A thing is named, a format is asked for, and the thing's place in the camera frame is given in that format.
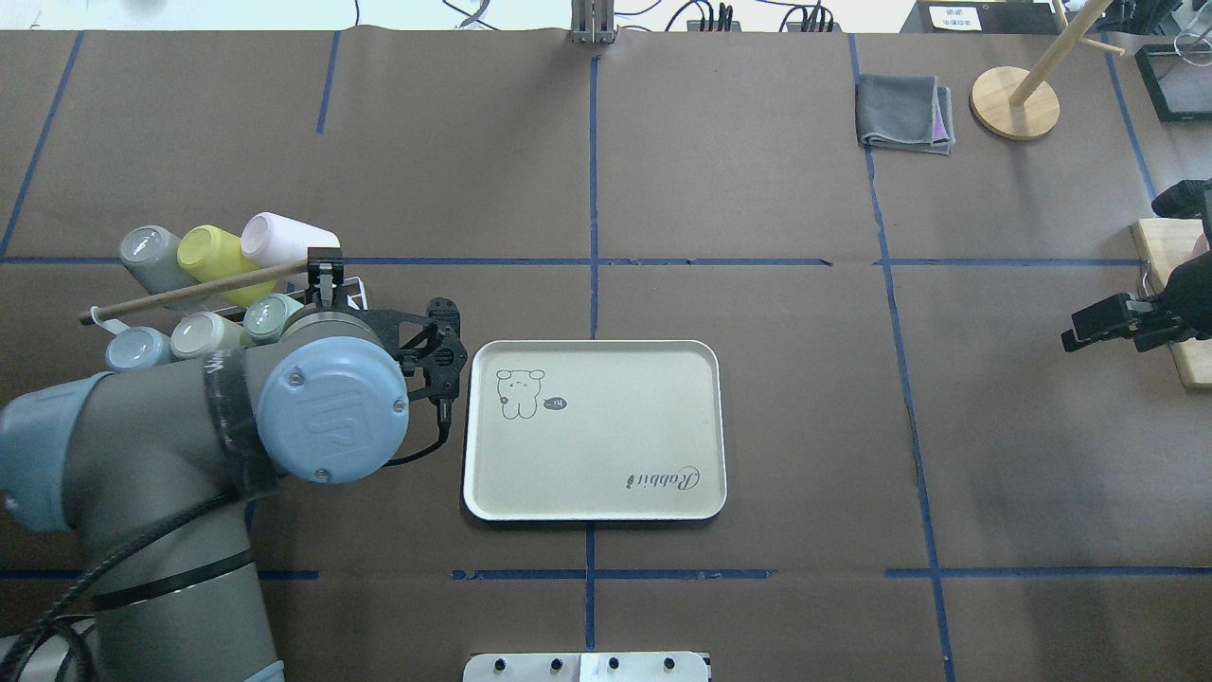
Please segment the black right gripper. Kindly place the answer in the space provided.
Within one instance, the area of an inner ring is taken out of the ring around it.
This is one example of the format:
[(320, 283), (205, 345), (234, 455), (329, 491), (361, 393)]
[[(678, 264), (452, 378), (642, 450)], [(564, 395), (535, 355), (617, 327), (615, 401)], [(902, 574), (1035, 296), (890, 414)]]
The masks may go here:
[[(1210, 230), (1210, 180), (1179, 180), (1151, 202), (1161, 219), (1200, 219)], [(1204, 252), (1176, 267), (1156, 296), (1109, 296), (1071, 314), (1071, 329), (1060, 334), (1065, 353), (1077, 353), (1110, 338), (1130, 338), (1138, 353), (1165, 344), (1208, 340), (1211, 336), (1211, 256)]]

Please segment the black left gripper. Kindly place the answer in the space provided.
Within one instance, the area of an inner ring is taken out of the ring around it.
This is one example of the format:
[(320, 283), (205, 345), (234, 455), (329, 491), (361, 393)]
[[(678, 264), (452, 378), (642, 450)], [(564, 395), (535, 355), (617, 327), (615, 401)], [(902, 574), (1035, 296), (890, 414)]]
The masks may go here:
[(308, 247), (305, 305), (316, 310), (345, 306), (345, 258), (341, 247)]

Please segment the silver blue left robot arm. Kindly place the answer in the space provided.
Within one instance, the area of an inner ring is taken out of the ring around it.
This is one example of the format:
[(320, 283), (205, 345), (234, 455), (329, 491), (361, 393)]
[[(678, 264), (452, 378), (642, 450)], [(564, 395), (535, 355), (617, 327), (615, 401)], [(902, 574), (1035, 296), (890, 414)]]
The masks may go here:
[(33, 531), (78, 535), (85, 569), (2, 655), (17, 681), (48, 640), (98, 681), (282, 681), (245, 522), (286, 476), (348, 485), (410, 426), (413, 316), (345, 303), (339, 250), (311, 250), (280, 340), (101, 372), (2, 409), (2, 495)]

